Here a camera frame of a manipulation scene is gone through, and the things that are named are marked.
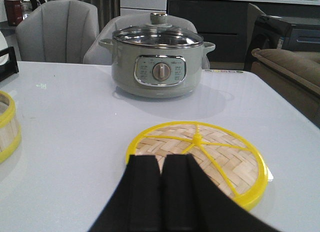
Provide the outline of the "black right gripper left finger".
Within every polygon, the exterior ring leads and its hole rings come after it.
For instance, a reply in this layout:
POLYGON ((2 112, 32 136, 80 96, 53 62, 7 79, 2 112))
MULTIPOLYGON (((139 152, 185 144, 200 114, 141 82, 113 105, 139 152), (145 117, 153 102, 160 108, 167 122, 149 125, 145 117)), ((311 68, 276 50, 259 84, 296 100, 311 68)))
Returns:
POLYGON ((155 156, 129 157, 125 172, 90 232, 159 232, 161 177, 155 156))

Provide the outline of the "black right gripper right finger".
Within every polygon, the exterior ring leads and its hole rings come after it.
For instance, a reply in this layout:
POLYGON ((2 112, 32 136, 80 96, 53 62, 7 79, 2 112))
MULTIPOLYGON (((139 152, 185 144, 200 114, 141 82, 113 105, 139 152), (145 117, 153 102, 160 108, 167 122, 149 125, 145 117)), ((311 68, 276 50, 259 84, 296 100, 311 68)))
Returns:
POLYGON ((194 157, 169 155, 162 169, 165 232, 275 232, 226 196, 194 157))

